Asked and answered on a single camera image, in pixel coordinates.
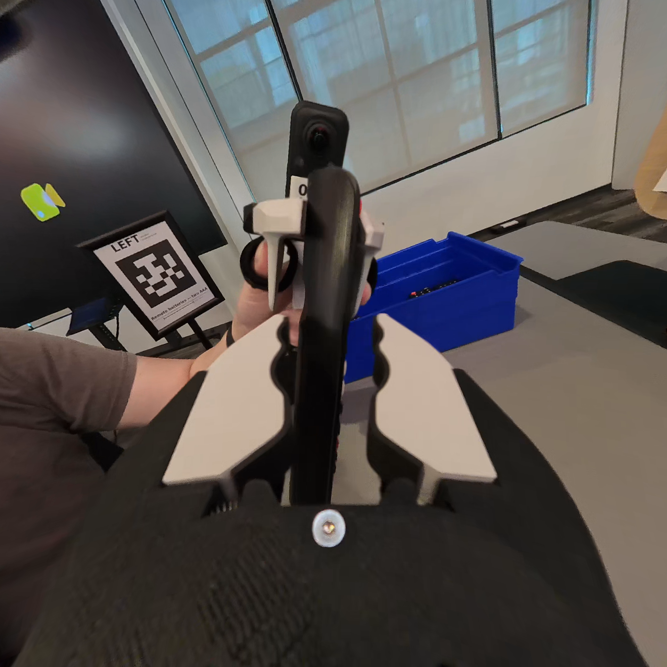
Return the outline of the black easel stand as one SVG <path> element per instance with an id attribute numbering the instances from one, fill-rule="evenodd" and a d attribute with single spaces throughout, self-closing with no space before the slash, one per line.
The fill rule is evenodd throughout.
<path id="1" fill-rule="evenodd" d="M 194 320 L 186 322 L 186 328 L 191 330 L 187 336 L 179 333 L 177 329 L 167 333 L 163 336 L 163 343 L 155 344 L 134 354 L 143 357 L 155 358 L 186 358 L 188 350 L 206 352 L 211 349 L 216 343 L 220 342 L 226 330 L 226 325 L 219 326 L 217 329 L 203 330 L 200 325 Z M 98 322 L 89 326 L 86 329 L 98 343 L 105 349 L 113 351 L 126 352 L 125 346 L 121 343 L 118 333 L 113 333 L 104 322 Z"/>

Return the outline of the black framed tag sign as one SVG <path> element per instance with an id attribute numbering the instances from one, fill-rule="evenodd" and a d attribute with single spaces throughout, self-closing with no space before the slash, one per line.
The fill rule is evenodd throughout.
<path id="1" fill-rule="evenodd" d="M 160 340 L 223 303 L 224 296 L 168 211 L 83 241 L 125 294 L 147 333 Z"/>

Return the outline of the small dark tablet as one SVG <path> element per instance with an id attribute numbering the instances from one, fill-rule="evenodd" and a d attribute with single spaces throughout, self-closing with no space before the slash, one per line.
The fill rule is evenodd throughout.
<path id="1" fill-rule="evenodd" d="M 69 328 L 66 336 L 73 336 L 106 322 L 117 319 L 123 308 L 120 299 L 101 297 L 71 310 Z"/>

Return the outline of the person's left forearm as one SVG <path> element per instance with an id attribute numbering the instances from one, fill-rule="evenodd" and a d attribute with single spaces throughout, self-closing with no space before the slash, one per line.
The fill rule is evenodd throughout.
<path id="1" fill-rule="evenodd" d="M 115 429 L 146 427 L 190 379 L 206 371 L 227 347 L 221 340 L 194 360 L 138 357 L 129 398 Z"/>

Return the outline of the large glass window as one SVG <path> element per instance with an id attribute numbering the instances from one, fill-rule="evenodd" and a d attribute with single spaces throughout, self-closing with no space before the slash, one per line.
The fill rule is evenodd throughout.
<path id="1" fill-rule="evenodd" d="M 590 1 L 164 1 L 252 195 L 299 101 L 349 120 L 362 192 L 589 101 Z"/>

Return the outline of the large black display screen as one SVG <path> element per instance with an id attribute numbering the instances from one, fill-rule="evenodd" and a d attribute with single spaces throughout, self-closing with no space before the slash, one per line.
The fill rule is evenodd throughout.
<path id="1" fill-rule="evenodd" d="M 99 1 L 1 18 L 1 326 L 112 292 L 77 246 L 168 211 L 192 249 L 227 244 Z"/>

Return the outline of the person's left hand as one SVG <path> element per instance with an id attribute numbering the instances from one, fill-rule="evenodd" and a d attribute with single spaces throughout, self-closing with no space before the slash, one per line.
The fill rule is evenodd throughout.
<path id="1" fill-rule="evenodd" d="M 268 256 L 267 244 L 264 239 L 256 247 L 253 254 L 250 255 L 253 259 L 254 271 L 260 278 L 267 278 L 268 273 Z M 377 262 L 373 260 L 370 270 L 370 283 L 366 283 L 361 305 L 365 305 L 371 298 L 374 288 L 377 283 Z M 294 308 L 297 303 L 293 298 L 294 284 L 286 290 L 277 293 L 275 299 L 275 309 L 272 310 L 269 305 L 269 297 L 266 291 L 256 289 L 247 281 L 241 290 L 238 304 L 236 307 L 236 314 L 232 321 L 232 337 L 234 341 L 239 341 L 250 331 L 256 329 L 264 321 L 269 320 L 275 314 L 282 314 L 288 318 L 289 321 L 289 339 L 292 346 L 297 346 L 299 341 L 299 323 L 302 317 L 302 310 Z"/>

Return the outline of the black remote control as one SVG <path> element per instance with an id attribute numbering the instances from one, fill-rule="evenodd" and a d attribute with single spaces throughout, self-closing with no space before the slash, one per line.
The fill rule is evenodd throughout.
<path id="1" fill-rule="evenodd" d="M 335 166 L 312 172 L 306 208 L 289 500 L 324 505 L 336 467 L 347 332 L 362 279 L 365 232 L 355 177 Z"/>
<path id="2" fill-rule="evenodd" d="M 421 296 L 426 296 L 428 294 L 432 294 L 432 293 L 434 293 L 436 291 L 439 291 L 441 289 L 445 289 L 447 287 L 453 286 L 453 285 L 457 284 L 458 282 L 459 282 L 458 279 L 451 279 L 449 281 L 441 282 L 441 283 L 436 284 L 434 286 L 421 288 L 419 290 L 411 292 L 410 295 L 408 296 L 408 299 L 415 299 L 415 298 L 418 298 L 418 297 L 421 297 Z"/>

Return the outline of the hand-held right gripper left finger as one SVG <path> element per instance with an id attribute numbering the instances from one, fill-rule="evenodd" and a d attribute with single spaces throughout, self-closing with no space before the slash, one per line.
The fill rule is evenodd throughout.
<path id="1" fill-rule="evenodd" d="M 278 379 L 288 343 L 289 321 L 274 315 L 209 366 L 164 485 L 213 481 L 231 502 L 263 480 L 280 503 L 293 455 L 291 402 Z"/>

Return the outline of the black desk mat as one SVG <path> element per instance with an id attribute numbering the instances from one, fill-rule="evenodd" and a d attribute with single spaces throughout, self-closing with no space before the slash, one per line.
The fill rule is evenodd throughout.
<path id="1" fill-rule="evenodd" d="M 666 347 L 666 271 L 622 260 L 556 283 L 582 307 Z"/>

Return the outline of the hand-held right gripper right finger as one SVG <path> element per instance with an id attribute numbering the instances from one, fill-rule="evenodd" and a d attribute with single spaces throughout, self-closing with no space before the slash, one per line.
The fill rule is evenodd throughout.
<path id="1" fill-rule="evenodd" d="M 497 472 L 454 369 L 386 313 L 373 322 L 375 361 L 366 452 L 381 488 L 398 479 L 431 504 L 444 481 L 492 484 Z"/>

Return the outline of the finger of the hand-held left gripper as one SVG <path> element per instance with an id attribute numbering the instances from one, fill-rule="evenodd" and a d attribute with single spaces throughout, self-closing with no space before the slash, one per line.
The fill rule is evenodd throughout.
<path id="1" fill-rule="evenodd" d="M 278 311 L 282 292 L 280 284 L 286 268 L 286 243 L 284 238 L 267 236 L 267 294 L 270 313 Z"/>

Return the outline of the blue plastic bin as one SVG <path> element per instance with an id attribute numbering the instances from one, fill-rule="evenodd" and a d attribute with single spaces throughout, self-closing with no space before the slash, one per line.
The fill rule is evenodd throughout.
<path id="1" fill-rule="evenodd" d="M 346 375 L 351 383 L 373 373 L 373 321 L 386 313 L 439 352 L 513 329 L 523 258 L 453 231 L 378 260 L 376 288 L 351 321 Z M 411 292 L 458 279 L 415 299 Z"/>

